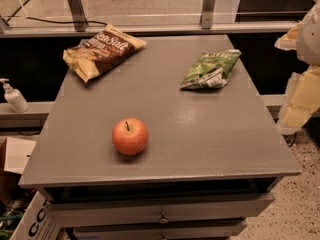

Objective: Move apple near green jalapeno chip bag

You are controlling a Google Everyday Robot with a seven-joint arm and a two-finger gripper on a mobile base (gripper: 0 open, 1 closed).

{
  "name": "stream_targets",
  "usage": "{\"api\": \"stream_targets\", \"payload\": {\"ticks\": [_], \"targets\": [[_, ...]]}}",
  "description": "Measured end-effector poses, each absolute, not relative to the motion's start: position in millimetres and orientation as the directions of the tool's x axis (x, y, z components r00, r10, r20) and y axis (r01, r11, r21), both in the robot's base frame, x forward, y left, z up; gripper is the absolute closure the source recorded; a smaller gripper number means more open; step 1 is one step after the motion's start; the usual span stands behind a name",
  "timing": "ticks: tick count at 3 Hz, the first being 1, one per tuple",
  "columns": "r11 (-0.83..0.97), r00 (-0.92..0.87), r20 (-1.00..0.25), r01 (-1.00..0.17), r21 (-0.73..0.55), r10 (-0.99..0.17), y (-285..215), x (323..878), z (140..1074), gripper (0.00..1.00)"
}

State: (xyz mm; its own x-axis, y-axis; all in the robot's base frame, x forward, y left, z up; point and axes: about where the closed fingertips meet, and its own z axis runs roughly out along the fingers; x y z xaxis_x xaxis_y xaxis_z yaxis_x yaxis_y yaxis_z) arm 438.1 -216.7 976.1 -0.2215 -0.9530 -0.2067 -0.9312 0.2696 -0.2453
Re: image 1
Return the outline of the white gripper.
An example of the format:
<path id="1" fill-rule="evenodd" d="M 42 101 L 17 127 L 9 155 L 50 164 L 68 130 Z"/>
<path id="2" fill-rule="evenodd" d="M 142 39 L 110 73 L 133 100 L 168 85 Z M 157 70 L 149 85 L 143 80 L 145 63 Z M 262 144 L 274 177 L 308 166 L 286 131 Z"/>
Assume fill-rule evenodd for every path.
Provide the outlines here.
<path id="1" fill-rule="evenodd" d="M 320 1 L 274 46 L 285 51 L 297 49 L 299 60 L 317 65 L 302 74 L 293 72 L 288 80 L 277 129 L 282 135 L 293 135 L 320 109 Z"/>

